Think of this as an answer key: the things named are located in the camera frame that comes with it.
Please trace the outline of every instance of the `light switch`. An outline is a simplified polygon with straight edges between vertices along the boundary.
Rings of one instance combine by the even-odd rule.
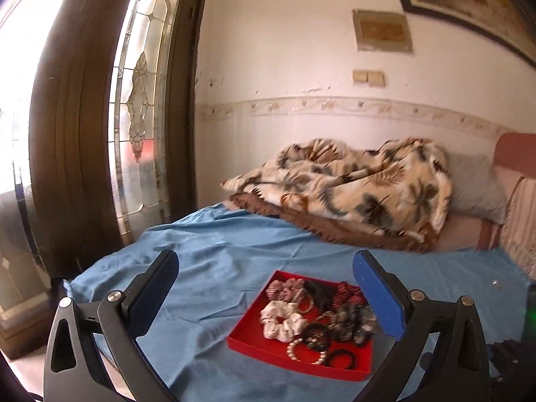
[[[368,81],[368,72],[354,70],[352,73],[352,79],[354,83],[366,83]]]
[[[370,86],[375,87],[375,88],[384,88],[386,84],[385,73],[382,71],[369,71],[368,83]]]

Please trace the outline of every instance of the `pearl bracelet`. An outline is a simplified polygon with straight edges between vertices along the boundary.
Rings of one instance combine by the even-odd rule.
[[[295,339],[294,341],[292,341],[288,346],[287,346],[287,355],[288,357],[291,359],[291,360],[296,360],[296,361],[301,361],[298,359],[298,357],[296,357],[296,355],[294,354],[294,348],[299,345],[301,342],[303,341],[303,339],[299,338],[299,339]],[[328,351],[327,350],[323,350],[322,352],[320,352],[320,357],[318,358],[318,360],[316,360],[315,362],[313,362],[312,364],[314,365],[321,365],[324,363],[324,361],[326,360],[326,357],[328,355]]]

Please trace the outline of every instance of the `pink headboard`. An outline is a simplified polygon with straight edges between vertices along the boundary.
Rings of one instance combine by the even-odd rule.
[[[536,134],[503,134],[495,145],[493,163],[536,178]]]
[[[536,178],[536,134],[505,133],[495,145],[493,163]],[[477,249],[498,246],[500,227],[489,220],[482,220]]]

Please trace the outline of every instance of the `metal screw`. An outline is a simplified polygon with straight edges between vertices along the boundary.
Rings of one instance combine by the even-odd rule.
[[[71,302],[72,302],[72,299],[66,296],[60,300],[60,307],[67,308],[69,305],[71,305]]]
[[[474,304],[474,302],[469,296],[462,296],[462,304],[467,307],[470,307]]]
[[[108,300],[110,302],[115,302],[116,300],[119,300],[121,298],[122,293],[119,290],[114,290],[108,293]]]
[[[424,300],[424,293],[421,292],[420,290],[412,290],[409,296],[411,297],[411,299],[418,300],[419,302],[421,300]]]

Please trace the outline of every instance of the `blanket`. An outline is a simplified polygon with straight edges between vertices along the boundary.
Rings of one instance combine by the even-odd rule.
[[[330,139],[294,144],[222,187],[349,222],[369,234],[420,243],[439,236],[452,190],[443,149],[417,138],[388,141],[376,151]]]

